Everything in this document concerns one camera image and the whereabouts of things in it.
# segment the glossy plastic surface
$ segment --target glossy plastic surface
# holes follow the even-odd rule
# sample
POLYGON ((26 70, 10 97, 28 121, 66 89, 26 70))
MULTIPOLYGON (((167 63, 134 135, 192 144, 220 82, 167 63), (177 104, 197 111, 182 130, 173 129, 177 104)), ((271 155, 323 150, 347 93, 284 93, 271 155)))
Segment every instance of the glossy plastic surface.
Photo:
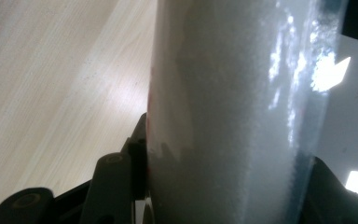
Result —
POLYGON ((157 224, 295 223, 341 1, 158 1, 149 92, 157 224))

